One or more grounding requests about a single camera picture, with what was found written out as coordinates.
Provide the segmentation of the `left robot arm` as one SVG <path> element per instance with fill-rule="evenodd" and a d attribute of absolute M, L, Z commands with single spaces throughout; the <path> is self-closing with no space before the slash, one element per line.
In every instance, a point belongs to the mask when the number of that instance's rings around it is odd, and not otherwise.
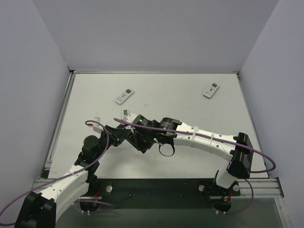
<path fill-rule="evenodd" d="M 105 126 L 100 137 L 84 139 L 82 150 L 66 174 L 51 181 L 42 191 L 30 192 L 24 199 L 16 228 L 54 228 L 62 214 L 82 195 L 97 191 L 95 171 L 98 160 L 111 146 L 120 145 L 131 133 L 122 126 Z"/>

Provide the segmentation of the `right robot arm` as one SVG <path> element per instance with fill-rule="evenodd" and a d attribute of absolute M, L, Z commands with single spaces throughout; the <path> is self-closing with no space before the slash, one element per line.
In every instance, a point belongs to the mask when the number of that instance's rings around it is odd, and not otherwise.
<path fill-rule="evenodd" d="M 226 161 L 215 177 L 215 184 L 229 189 L 236 179 L 250 177 L 253 160 L 249 136 L 220 135 L 190 126 L 176 119 L 165 117 L 160 122 L 148 120 L 143 115 L 125 117 L 131 130 L 129 142 L 139 151 L 146 152 L 153 144 L 174 147 L 186 146 L 209 152 Z"/>

